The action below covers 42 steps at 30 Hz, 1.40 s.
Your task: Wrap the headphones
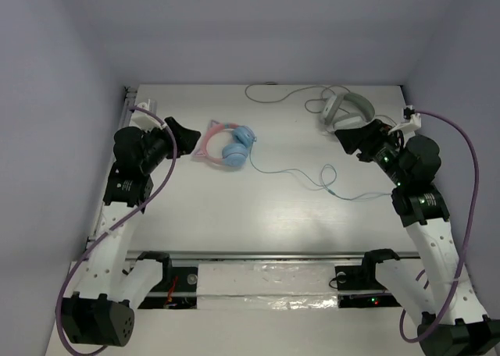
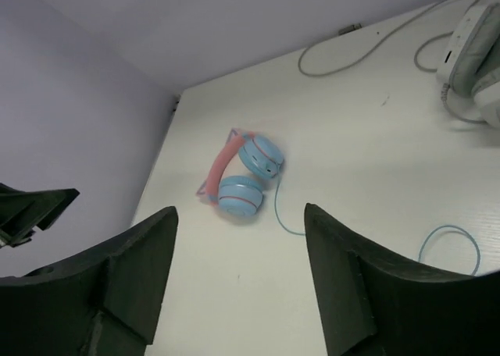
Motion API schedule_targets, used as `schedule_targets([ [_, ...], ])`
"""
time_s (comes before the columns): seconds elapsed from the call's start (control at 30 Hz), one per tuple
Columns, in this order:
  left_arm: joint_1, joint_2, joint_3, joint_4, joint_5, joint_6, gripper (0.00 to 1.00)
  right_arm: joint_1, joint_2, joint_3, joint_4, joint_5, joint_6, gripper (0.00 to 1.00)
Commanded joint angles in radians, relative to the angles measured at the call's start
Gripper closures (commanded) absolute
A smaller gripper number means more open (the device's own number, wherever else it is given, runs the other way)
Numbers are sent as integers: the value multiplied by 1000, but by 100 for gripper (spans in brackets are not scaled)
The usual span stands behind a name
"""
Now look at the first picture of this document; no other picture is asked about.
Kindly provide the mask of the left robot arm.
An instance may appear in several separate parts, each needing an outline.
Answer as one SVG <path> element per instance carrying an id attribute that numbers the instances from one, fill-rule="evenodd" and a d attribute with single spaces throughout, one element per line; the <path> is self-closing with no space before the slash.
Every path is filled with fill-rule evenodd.
<path id="1" fill-rule="evenodd" d="M 130 271 L 127 253 L 146 206 L 166 186 L 155 186 L 153 171 L 164 160 L 175 162 L 194 151 L 201 134 L 174 118 L 152 118 L 148 124 L 127 126 L 113 136 L 114 163 L 103 197 L 95 241 L 67 276 L 82 274 L 70 295 L 61 292 L 56 304 L 56 326 L 64 347 L 75 354 L 75 344 L 123 347 L 130 341 L 135 312 L 155 287 L 173 282 L 167 253 L 146 251 Z"/>

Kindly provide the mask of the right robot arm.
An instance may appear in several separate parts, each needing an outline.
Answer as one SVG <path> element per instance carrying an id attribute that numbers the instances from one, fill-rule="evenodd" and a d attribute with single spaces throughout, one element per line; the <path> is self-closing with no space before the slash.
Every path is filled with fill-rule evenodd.
<path id="1" fill-rule="evenodd" d="M 452 238 L 450 213 L 434 186 L 439 147 L 417 135 L 398 145 L 389 125 L 375 119 L 364 127 L 337 130 L 349 155 L 375 162 L 395 188 L 392 205 L 416 246 L 428 284 L 412 277 L 391 249 L 368 251 L 358 265 L 340 266 L 339 291 L 388 290 L 417 327 L 414 342 L 426 355 L 485 355 L 499 342 L 499 321 L 479 302 Z"/>

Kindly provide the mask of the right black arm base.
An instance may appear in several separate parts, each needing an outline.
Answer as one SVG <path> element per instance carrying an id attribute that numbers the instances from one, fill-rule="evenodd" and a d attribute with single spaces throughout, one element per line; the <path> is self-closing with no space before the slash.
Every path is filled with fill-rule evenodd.
<path id="1" fill-rule="evenodd" d="M 400 257 L 385 248 L 366 252 L 358 265 L 336 266 L 329 287 L 337 291 L 339 308 L 400 307 L 394 296 L 376 280 L 377 264 L 388 260 L 399 261 Z"/>

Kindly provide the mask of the pink blue cat-ear headphones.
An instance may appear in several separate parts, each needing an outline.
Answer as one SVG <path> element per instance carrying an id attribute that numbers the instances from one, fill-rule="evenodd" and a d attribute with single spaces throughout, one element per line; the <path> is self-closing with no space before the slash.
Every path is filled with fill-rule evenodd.
<path id="1" fill-rule="evenodd" d="M 214 136 L 222 132 L 231 132 L 233 141 L 222 149 L 221 157 L 216 158 L 209 154 L 208 143 Z M 212 119 L 199 147 L 191 155 L 195 158 L 206 159 L 218 166 L 240 169 L 246 163 L 255 142 L 256 135 L 250 127 L 237 123 L 221 123 Z"/>

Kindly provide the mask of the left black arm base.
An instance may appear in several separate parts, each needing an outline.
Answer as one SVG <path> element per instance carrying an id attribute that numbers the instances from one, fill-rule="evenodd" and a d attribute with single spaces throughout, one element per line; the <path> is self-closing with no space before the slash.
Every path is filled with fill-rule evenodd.
<path id="1" fill-rule="evenodd" d="M 161 262 L 162 280 L 157 283 L 142 301 L 140 309 L 196 309 L 197 308 L 197 266 L 173 266 L 170 255 L 165 252 L 145 251 L 132 261 L 126 261 L 122 276 L 128 276 L 135 263 L 145 259 Z"/>

